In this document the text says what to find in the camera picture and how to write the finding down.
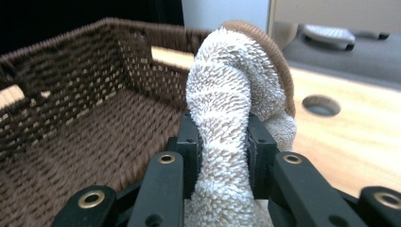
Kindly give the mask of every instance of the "brown wicker basket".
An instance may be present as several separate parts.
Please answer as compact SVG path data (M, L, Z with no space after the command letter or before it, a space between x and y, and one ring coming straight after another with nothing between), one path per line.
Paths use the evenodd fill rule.
M178 131L187 71L150 47L196 53L208 32L105 19L0 58L0 226L48 226L81 188L142 177Z

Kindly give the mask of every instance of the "dark background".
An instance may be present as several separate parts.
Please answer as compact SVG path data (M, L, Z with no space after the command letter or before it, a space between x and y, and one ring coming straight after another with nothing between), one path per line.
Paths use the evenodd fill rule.
M105 17L183 26L183 7L181 0L0 0L0 55Z

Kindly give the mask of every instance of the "white towel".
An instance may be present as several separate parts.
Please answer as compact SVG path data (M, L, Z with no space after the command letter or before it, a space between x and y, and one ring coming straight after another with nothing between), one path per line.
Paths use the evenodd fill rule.
M202 166L185 226L270 226L265 201L255 201L246 160L252 112L280 150L292 150L296 125L267 53L252 38L224 27L203 42L190 70L186 100L203 140Z

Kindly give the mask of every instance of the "metal ring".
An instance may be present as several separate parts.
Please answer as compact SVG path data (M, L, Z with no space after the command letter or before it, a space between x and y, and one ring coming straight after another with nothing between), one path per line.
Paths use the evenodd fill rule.
M293 154L285 155L283 158L286 162L291 164L300 164L302 162L301 158Z
M94 201L87 201L87 199L91 196L96 196L97 198ZM100 190L90 191L79 198L78 205L80 208L89 209L101 204L104 201L104 198L104 192Z
M374 197L377 201L385 206L391 207L392 209L401 210L401 199L393 194L390 194L388 192L376 192L374 193ZM395 202L390 202L386 200L386 197L391 198Z
M162 164L170 164L175 161L175 157L173 155L165 154L160 156L158 160Z

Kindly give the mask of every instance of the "table surface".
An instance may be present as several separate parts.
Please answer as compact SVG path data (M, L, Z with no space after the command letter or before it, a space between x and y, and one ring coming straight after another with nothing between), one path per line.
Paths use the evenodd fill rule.
M193 61L191 55L156 48L153 57L183 68ZM333 186L355 197L367 185L401 191L401 92L290 70L298 125L294 150L306 156ZM340 104L340 113L331 117L310 113L302 102L312 95L333 98ZM21 96L16 87L3 91L0 107Z

